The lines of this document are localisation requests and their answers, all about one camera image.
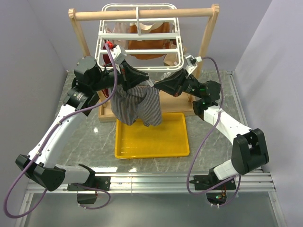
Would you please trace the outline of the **grey striped underwear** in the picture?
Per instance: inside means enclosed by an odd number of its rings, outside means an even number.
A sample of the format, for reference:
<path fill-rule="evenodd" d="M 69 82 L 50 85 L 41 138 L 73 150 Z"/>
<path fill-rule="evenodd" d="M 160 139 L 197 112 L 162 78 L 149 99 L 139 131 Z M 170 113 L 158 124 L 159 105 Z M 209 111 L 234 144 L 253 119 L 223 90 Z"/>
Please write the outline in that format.
<path fill-rule="evenodd" d="M 160 91 L 150 86 L 135 86 L 127 91 L 117 85 L 110 100 L 111 111 L 124 124 L 132 125 L 142 120 L 144 126 L 162 123 Z"/>

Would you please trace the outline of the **orange underwear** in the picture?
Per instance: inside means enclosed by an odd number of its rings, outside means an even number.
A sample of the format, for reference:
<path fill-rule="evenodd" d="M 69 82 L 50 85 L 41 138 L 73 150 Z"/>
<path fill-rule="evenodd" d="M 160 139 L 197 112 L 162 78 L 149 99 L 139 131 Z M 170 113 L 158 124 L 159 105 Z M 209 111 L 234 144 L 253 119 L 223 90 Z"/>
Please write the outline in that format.
<path fill-rule="evenodd" d="M 150 25 L 139 23 L 141 34 L 170 33 L 169 22 L 156 22 Z M 169 49 L 170 40 L 129 40 L 129 50 Z M 139 60 L 149 60 L 162 57 L 164 54 L 132 54 Z"/>

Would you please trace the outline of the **wooden hanging rack stand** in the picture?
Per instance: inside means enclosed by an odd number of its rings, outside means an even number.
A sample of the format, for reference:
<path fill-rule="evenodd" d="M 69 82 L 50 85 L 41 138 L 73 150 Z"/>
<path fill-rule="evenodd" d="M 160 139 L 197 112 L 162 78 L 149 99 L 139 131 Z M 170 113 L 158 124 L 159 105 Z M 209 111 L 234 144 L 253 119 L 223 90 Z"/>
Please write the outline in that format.
<path fill-rule="evenodd" d="M 76 9 L 69 9 L 68 16 L 71 21 L 74 32 L 77 36 L 81 50 L 84 56 L 89 56 L 89 48 L 80 25 L 81 21 L 97 20 L 100 22 L 98 40 L 96 44 L 95 58 L 101 61 L 101 54 L 106 53 L 103 49 L 103 44 L 106 39 L 109 40 L 164 40 L 171 39 L 176 41 L 177 47 L 175 49 L 148 49 L 140 50 L 127 49 L 127 54 L 177 54 L 177 66 L 142 66 L 139 70 L 146 72 L 175 72 L 182 68 L 185 61 L 183 59 L 183 50 L 181 43 L 180 26 L 178 19 L 180 17 L 207 17 L 208 22 L 205 27 L 203 38 L 201 41 L 198 55 L 206 56 L 208 46 L 214 31 L 214 27 L 219 15 L 219 5 L 213 4 L 210 8 L 196 8 L 196 9 L 178 9 L 172 4 L 107 4 L 101 11 L 95 12 L 77 12 Z M 157 33 L 157 34 L 143 34 L 140 30 L 135 34 L 106 34 L 104 26 L 108 22 L 171 22 L 175 30 L 172 33 Z"/>

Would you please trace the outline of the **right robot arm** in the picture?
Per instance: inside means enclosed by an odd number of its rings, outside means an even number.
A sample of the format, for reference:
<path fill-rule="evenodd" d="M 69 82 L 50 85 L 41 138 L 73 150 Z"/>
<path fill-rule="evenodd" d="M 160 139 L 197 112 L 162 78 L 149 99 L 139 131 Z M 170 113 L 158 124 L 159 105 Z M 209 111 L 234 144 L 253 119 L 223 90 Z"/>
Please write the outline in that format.
<path fill-rule="evenodd" d="M 235 176 L 245 175 L 269 162 L 264 132 L 251 129 L 227 114 L 217 100 L 223 100 L 220 82 L 199 82 L 193 75 L 181 70 L 158 81 L 154 87 L 171 96 L 182 93 L 197 97 L 193 101 L 196 116 L 212 125 L 232 144 L 231 159 L 209 170 L 209 174 L 198 182 L 206 192 L 221 188 Z"/>

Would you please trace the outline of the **red underwear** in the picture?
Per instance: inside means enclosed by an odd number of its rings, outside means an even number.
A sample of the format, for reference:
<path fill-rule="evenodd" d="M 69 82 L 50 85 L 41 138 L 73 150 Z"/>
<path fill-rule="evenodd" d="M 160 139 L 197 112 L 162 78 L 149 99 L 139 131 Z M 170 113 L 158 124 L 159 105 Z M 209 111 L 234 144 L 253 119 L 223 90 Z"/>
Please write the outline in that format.
<path fill-rule="evenodd" d="M 105 44 L 108 44 L 109 48 L 112 49 L 113 44 L 112 44 L 109 40 L 106 40 Z M 103 60 L 104 60 L 104 65 L 107 65 L 107 64 L 110 64 L 110 65 L 111 65 L 110 58 L 109 58 L 109 56 L 108 56 L 107 54 L 103 54 Z M 106 98 L 109 97 L 108 88 L 103 89 L 103 90 L 102 90 L 102 93 L 103 93 L 103 95 L 104 95 Z"/>

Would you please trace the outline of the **yellow plastic tray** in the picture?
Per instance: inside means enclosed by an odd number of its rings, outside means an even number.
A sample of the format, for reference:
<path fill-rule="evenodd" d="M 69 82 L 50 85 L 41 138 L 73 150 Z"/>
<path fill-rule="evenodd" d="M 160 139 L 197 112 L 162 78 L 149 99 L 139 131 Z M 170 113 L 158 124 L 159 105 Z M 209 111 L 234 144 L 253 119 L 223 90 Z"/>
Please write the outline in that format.
<path fill-rule="evenodd" d="M 190 154 L 183 113 L 164 113 L 158 126 L 116 121 L 115 157 L 118 159 L 186 157 Z"/>

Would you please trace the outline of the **aluminium mounting rail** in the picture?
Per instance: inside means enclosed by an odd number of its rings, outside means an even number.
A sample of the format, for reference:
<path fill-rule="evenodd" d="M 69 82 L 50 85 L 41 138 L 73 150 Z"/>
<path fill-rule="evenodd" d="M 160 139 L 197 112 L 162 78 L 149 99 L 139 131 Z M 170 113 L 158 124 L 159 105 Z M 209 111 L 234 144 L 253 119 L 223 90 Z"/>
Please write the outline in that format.
<path fill-rule="evenodd" d="M 101 193 L 98 210 L 77 205 L 76 192 L 61 186 L 40 200 L 42 188 L 29 183 L 21 206 L 31 214 L 16 221 L 18 227 L 280 227 L 275 188 L 270 174 L 243 176 L 237 197 L 210 205 L 206 196 L 186 189 L 184 173 L 111 174 L 111 201 Z"/>

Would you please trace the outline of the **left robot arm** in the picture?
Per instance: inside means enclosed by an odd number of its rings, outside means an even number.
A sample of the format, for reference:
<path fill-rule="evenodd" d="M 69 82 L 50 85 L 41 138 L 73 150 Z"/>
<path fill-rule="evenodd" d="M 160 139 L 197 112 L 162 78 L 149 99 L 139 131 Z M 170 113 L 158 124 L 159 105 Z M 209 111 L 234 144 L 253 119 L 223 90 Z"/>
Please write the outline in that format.
<path fill-rule="evenodd" d="M 126 90 L 147 81 L 147 73 L 130 66 L 126 61 L 111 68 L 101 69 L 92 56 L 82 57 L 74 69 L 71 90 L 47 133 L 28 155 L 19 155 L 17 166 L 32 181 L 48 191 L 62 184 L 78 183 L 84 190 L 91 190 L 96 183 L 95 171 L 85 165 L 62 166 L 57 164 L 67 141 L 99 102 L 98 91 L 122 85 Z"/>

